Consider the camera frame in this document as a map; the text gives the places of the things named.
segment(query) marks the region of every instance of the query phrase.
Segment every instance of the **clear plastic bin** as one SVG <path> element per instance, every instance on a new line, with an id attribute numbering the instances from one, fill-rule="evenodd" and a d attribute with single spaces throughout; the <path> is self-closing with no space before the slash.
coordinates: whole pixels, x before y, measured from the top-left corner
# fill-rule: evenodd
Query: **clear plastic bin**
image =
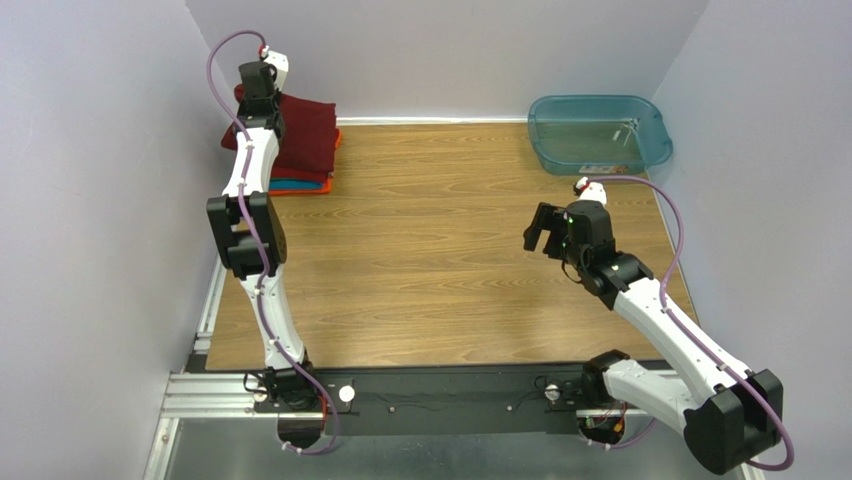
<path id="1" fill-rule="evenodd" d="M 637 174 L 672 154 L 662 114 L 635 96 L 544 97 L 530 107 L 527 126 L 553 175 Z"/>

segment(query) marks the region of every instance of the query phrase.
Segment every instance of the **towel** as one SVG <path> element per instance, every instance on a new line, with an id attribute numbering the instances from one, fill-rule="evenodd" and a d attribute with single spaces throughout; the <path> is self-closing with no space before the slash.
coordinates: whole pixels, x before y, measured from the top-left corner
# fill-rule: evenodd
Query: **towel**
<path id="1" fill-rule="evenodd" d="M 237 85 L 234 96 L 242 99 L 243 87 Z M 281 115 L 284 117 L 284 137 L 281 148 L 273 164 L 273 178 L 278 178 L 276 168 L 288 169 L 291 178 L 293 171 L 326 176 L 334 171 L 334 150 L 338 139 L 335 104 L 303 100 L 291 95 L 282 95 Z M 233 125 L 225 132 L 222 147 L 236 150 L 237 139 L 233 134 Z M 314 181 L 317 176 L 301 175 L 300 180 Z"/>

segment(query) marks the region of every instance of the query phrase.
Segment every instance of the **stack of towels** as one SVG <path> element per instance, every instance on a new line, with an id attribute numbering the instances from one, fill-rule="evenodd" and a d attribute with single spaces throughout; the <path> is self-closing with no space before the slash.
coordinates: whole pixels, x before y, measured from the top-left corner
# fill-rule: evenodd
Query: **stack of towels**
<path id="1" fill-rule="evenodd" d="M 243 86 L 234 89 L 237 102 Z M 272 166 L 270 195 L 323 194 L 331 191 L 334 152 L 342 140 L 335 104 L 281 96 L 284 136 Z M 236 151 L 233 125 L 222 137 L 222 147 Z"/>

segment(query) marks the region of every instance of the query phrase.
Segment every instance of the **wooden table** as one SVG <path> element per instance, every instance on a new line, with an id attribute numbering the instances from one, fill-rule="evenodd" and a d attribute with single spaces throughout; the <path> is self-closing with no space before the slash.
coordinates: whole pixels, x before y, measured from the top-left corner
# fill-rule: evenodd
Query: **wooden table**
<path id="1" fill-rule="evenodd" d="M 557 261 L 523 250 L 538 203 L 568 204 L 576 181 L 542 170 L 525 125 L 343 132 L 330 195 L 275 199 L 288 299 L 316 366 L 582 361 L 613 348 L 659 358 Z M 662 275 L 672 249 L 651 191 L 607 189 L 619 248 Z M 679 274 L 670 295 L 692 314 Z M 207 368 L 262 368 L 262 349 L 228 272 Z"/>

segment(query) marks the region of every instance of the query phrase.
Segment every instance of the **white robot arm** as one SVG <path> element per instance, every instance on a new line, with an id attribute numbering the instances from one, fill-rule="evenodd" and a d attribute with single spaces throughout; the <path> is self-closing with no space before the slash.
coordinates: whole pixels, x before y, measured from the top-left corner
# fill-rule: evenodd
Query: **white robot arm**
<path id="1" fill-rule="evenodd" d="M 207 214 L 222 263 L 239 278 L 254 308 L 265 351 L 266 369 L 261 376 L 264 389 L 271 401 L 281 400 L 294 409 L 303 409 L 313 405 L 316 391 L 303 375 L 293 371 L 292 364 L 275 346 L 280 343 L 293 361 L 305 371 L 313 371 L 287 303 L 283 279 L 286 239 L 267 193 L 284 132 L 279 104 L 288 71 L 287 57 L 268 47 L 260 51 L 258 61 L 240 66 L 244 94 L 237 117 L 250 139 L 236 131 L 237 158 L 231 179 L 221 197 L 208 200 Z M 239 208 L 240 187 L 267 253 L 266 274 L 257 241 L 250 232 L 237 229 L 245 220 Z"/>
<path id="2" fill-rule="evenodd" d="M 778 426 L 731 372 L 780 418 L 778 378 L 769 370 L 752 372 L 689 321 L 671 298 L 660 301 L 660 282 L 650 269 L 616 250 L 601 184 L 581 180 L 575 193 L 579 199 L 564 208 L 539 204 L 524 232 L 524 248 L 535 250 L 541 232 L 550 231 L 544 253 L 574 267 L 578 283 L 647 337 L 681 380 L 663 378 L 614 350 L 584 365 L 586 400 L 598 406 L 622 401 L 645 410 L 682 435 L 695 458 L 720 475 L 778 444 Z M 683 329 L 670 315 L 687 319 L 679 322 Z"/>

